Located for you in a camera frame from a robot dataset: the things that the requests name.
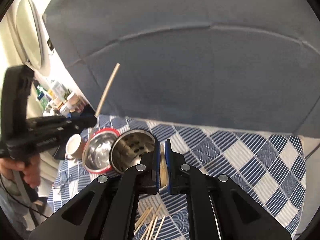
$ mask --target tablecloth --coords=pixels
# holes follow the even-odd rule
[[[106,115],[99,117],[99,123],[100,128],[112,127],[120,134],[143,129],[160,142],[170,139],[172,150],[182,153],[186,163],[211,176],[227,174],[294,237],[306,192],[306,168],[299,137]],[[88,131],[83,131],[81,136],[87,140]],[[107,175],[117,176],[114,171]],[[85,170],[81,161],[65,160],[52,186],[48,204],[57,211],[96,177]],[[157,195],[141,195],[137,215],[140,216],[147,207],[155,209],[159,204],[163,204],[160,217],[166,217],[157,239],[189,240],[185,195],[168,195],[166,189]],[[144,230],[145,226],[142,226],[134,238],[140,239]]]

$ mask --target blue striped pattern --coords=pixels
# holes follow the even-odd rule
[[[202,166],[208,164],[221,154],[220,150],[213,144],[210,138],[204,139],[204,141],[192,149],[192,152]]]
[[[139,121],[139,120],[132,120],[132,121],[129,121],[128,123],[129,123],[130,130],[140,129],[140,130],[150,131],[146,122]]]
[[[263,164],[266,169],[271,167],[278,156],[279,155],[277,151],[268,141],[265,142],[265,144],[256,153],[257,159]]]
[[[83,190],[90,182],[90,176],[81,176],[78,182],[78,192]]]
[[[186,161],[187,164],[190,164],[192,166],[195,166],[197,167],[198,169],[201,168],[201,164],[200,162],[198,161],[197,158],[195,158],[195,156],[193,155],[192,152],[188,151],[186,152],[184,155],[184,159]]]
[[[212,162],[206,164],[204,167],[208,174],[211,176],[226,174],[229,177],[231,177],[236,172],[235,168],[228,162],[228,160],[223,155],[220,155]]]
[[[262,202],[260,201],[257,193],[255,193],[255,191],[253,189],[251,189],[248,194],[250,195],[250,197],[252,197],[256,202],[258,202],[259,205],[262,206]]]
[[[119,130],[127,130],[127,125],[129,125],[130,130],[150,130],[145,121],[128,117],[120,118],[102,115],[99,120],[100,128],[113,126]],[[185,153],[181,152],[184,154],[186,163],[201,169],[203,172],[207,172],[211,176],[217,176],[222,173],[228,175],[274,217],[290,201],[298,211],[289,212],[292,215],[292,221],[286,228],[290,233],[293,233],[298,227],[305,195],[304,182],[301,181],[305,175],[305,163],[302,144],[298,137],[272,134],[268,138],[264,138],[259,134],[238,131],[217,131],[212,134],[205,134],[199,128],[167,124],[156,125],[151,129],[151,133],[160,141],[170,138],[172,145],[182,151],[186,151]],[[81,136],[87,139],[88,131],[83,131]],[[288,168],[280,158],[280,153],[283,152],[288,143],[292,144],[293,148],[298,152],[298,157],[291,168]],[[55,194],[51,191],[49,195],[48,205],[54,211],[67,202],[70,198],[70,190],[70,192],[74,192],[74,190],[80,191],[95,178],[84,169],[81,161],[73,163],[73,165],[73,167],[68,168],[68,161],[64,161],[54,184],[58,188],[54,189]],[[118,176],[115,171],[110,171],[107,175],[109,177]],[[262,202],[259,199],[259,195],[263,194],[263,191],[259,191],[259,188],[261,189],[261,185],[268,183],[266,179],[270,176],[277,182],[277,187],[274,192],[268,193],[268,197],[265,197]],[[140,195],[139,200],[141,200],[139,203],[141,210],[145,210],[147,206],[155,208],[160,203],[164,205],[160,213],[166,215],[166,217],[157,240],[189,240],[185,195],[169,195],[167,190],[163,189],[157,196]],[[156,223],[153,237],[160,221],[161,218]],[[140,228],[134,239],[140,240],[146,226],[143,225]]]
[[[240,172],[250,185],[254,186],[266,173],[266,170],[262,164],[253,157],[240,169]]]
[[[54,212],[56,212],[59,208],[61,208],[62,203],[61,201],[55,201],[53,202],[53,206],[54,206]]]
[[[303,156],[302,143],[299,137],[290,135],[287,136],[287,138],[289,139],[289,142],[291,142],[292,146],[297,150],[297,152]]]
[[[238,137],[234,133],[228,131],[215,132],[211,135],[211,138],[222,152],[238,140]]]
[[[119,129],[127,124],[127,120],[125,118],[116,117],[111,120],[112,128]]]
[[[281,153],[284,149],[285,145],[287,144],[288,139],[283,135],[273,134],[271,135],[268,140],[272,143],[274,148],[277,150],[278,153]]]
[[[238,184],[245,192],[251,191],[251,186],[245,181],[244,177],[239,173],[236,172],[231,179]]]
[[[108,122],[104,123],[103,125],[100,123],[100,129],[104,129],[104,128],[112,128],[111,121],[108,121]]]
[[[169,195],[166,190],[160,192],[160,197],[170,215],[185,208],[187,205],[186,195]]]
[[[183,235],[189,233],[188,210],[186,208],[172,215],[172,219]]]
[[[199,128],[185,127],[179,131],[179,134],[190,149],[207,138],[207,136]]]
[[[61,171],[68,170],[68,162],[63,162],[60,168]]]
[[[303,175],[306,174],[306,165],[304,159],[301,156],[298,156],[296,158],[291,167],[291,170],[298,180],[301,180]]]
[[[299,209],[302,206],[305,193],[305,188],[299,183],[299,185],[290,197],[292,205],[294,205],[297,209]]]
[[[285,194],[278,188],[277,191],[266,202],[270,213],[275,217],[287,202]]]
[[[298,227],[300,223],[300,217],[299,215],[295,215],[294,218],[291,220],[291,222],[289,223],[289,225],[287,225],[285,227],[285,229],[287,229],[289,231],[290,234],[292,234],[294,232],[294,230]]]
[[[156,127],[152,128],[153,136],[155,136],[160,142],[168,139],[175,133],[176,131],[174,130],[172,125],[159,124]]]
[[[155,230],[153,232],[153,237],[156,235],[156,232],[158,231],[160,222],[161,222],[161,219],[158,219]],[[140,240],[147,226],[148,225],[143,225],[133,239]],[[164,219],[164,223],[161,227],[161,231],[157,237],[157,240],[169,240],[169,239],[176,239],[178,237],[181,237],[180,231],[177,229],[176,225],[172,222],[172,218],[170,216],[167,216]]]
[[[286,196],[290,197],[294,192],[294,190],[296,189],[296,187],[298,186],[298,184],[299,182],[290,171],[285,177],[284,181],[281,183],[281,188],[286,194]]]
[[[245,133],[240,139],[253,153],[256,153],[267,141],[261,135],[253,133]]]
[[[284,178],[289,173],[288,167],[284,164],[282,159],[278,157],[269,169],[269,173],[278,184],[281,184]]]

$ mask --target stainless steel bowl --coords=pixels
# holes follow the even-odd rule
[[[131,130],[121,135],[113,144],[110,163],[120,174],[140,163],[141,156],[152,152],[155,138],[144,130]]]
[[[82,162],[87,171],[103,173],[111,169],[109,153],[119,136],[116,130],[112,130],[98,131],[84,147]]]

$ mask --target bottle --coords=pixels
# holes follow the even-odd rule
[[[44,93],[41,92],[40,95],[37,97],[37,99],[39,100],[39,102],[44,110],[47,107],[47,104],[49,103],[47,98],[44,96]]]
[[[65,88],[64,85],[59,83],[59,81],[53,80],[53,82],[51,83],[51,89],[62,102],[65,100],[63,96],[65,92],[67,92],[68,90]]]

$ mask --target black cable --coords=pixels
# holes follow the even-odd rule
[[[12,195],[10,194],[10,192],[7,190],[7,188],[4,186],[4,183],[3,183],[3,181],[2,181],[2,176],[1,176],[1,174],[0,174],[0,180],[1,180],[1,184],[2,184],[2,187],[4,188],[4,190],[5,190],[5,191],[7,192],[7,194],[8,194],[10,197],[12,197],[16,202],[18,202],[20,205],[22,205],[22,206],[24,206],[24,207],[26,207],[26,208],[28,208],[28,209],[31,209],[32,211],[38,213],[39,215],[41,215],[41,216],[43,216],[43,217],[45,217],[45,218],[48,218],[48,217],[45,216],[44,214],[42,214],[42,213],[40,213],[39,211],[33,209],[32,207],[28,207],[27,205],[21,203],[21,202],[20,202],[18,199],[16,199],[14,196],[12,196]]]
[[[311,157],[320,148],[320,143],[304,158],[305,161]]]

